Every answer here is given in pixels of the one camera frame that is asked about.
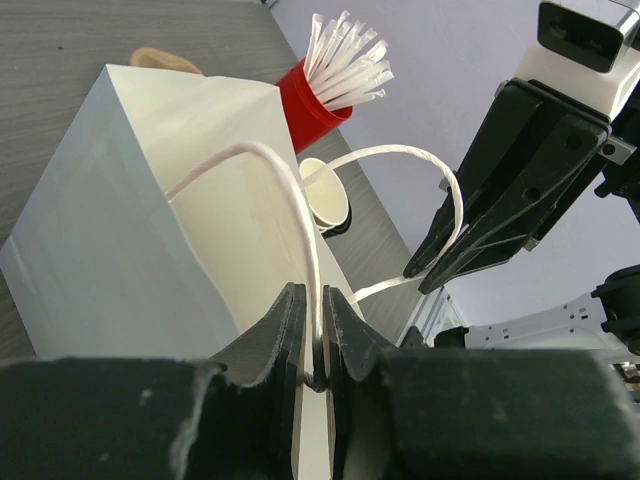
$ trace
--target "paper cup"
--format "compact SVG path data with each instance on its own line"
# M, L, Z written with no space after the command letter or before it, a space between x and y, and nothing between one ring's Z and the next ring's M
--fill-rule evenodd
M323 167L325 162L307 158L300 162L300 176L306 178ZM344 185L334 171L322 175L305 189L309 206L318 228L331 229L342 225L349 215L349 200Z

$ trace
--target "white robot part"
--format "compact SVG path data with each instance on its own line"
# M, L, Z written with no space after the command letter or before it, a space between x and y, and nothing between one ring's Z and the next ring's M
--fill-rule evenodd
M640 52L629 49L611 72L599 73L535 44L514 76L537 80L613 120L640 80Z
M469 327L468 349L594 350L608 363L640 363L615 335L602 331L602 303L587 293L544 312L493 325Z

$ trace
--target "gray table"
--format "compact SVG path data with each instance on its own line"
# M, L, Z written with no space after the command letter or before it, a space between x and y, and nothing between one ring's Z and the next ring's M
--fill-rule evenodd
M207 75L275 83L296 59L266 7L215 0L0 1L0 243L105 63L124 64L153 46ZM335 132L305 156L349 151ZM338 174L354 211L350 231L329 246L358 289L399 275L409 252L360 167ZM406 285L361 302L371 325L395 341L418 300ZM0 281L0 358L33 354Z

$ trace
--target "white string handle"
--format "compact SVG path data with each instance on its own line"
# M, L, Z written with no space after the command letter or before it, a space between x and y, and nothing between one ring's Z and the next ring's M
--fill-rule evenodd
M458 238L458 235L460 235L460 231L462 230L464 205L462 201L462 192L460 191L460 185L458 185L456 176L442 160L440 160L432 153L429 153L426 150L422 150L420 148L409 147L407 145L379 145L377 147L369 147L363 148L362 150L356 150L355 152L348 153L347 155L335 159L333 162L327 163L308 177L305 177L302 180L302 187L309 187L311 184L315 183L322 175L325 175L329 171L335 170L342 165L346 165L347 163L353 162L363 157L378 155L381 153L408 153L409 155L413 155L432 163L442 172L444 178L447 179L447 182L449 182L449 185L451 186L451 195L453 196L454 208L454 228L453 232L451 232L451 236L444 244L444 247L442 247L442 250L440 250L438 255L429 263L429 265L427 265L425 271L421 275L413 278L404 278L403 276L400 276L376 283L375 285L372 285L370 287L361 288L348 298L349 303L351 304L359 302L360 300L367 298L374 293L386 290L387 288L395 287L408 282L413 282L415 280L426 277L429 274L431 268L433 268L433 266L436 264L436 262L440 260L440 258L442 258L442 256L451 247L451 245L453 245L453 243Z
M322 392L327 386L327 377L324 368L324 351L322 345L322 286L320 283L320 262L316 247L314 222L309 212L309 206L302 194L296 177L291 172L289 165L270 147L259 142L243 142L232 145L221 152L216 153L208 160L191 170L180 182L170 188L166 193L167 200L172 202L176 196L191 183L225 160L243 153L253 153L267 161L273 169L285 192L289 205L296 219L298 233L303 239L305 261L307 264L307 276L309 288L307 298L311 307L312 328L312 354L313 373L305 372L305 383L317 392Z

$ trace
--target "white paper bag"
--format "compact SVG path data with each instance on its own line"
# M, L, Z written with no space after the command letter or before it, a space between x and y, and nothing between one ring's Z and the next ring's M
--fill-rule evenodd
M39 356L208 357L304 283L294 219L257 158L164 197L246 140L299 178L277 87L105 67L0 252ZM348 289L319 243L324 280Z

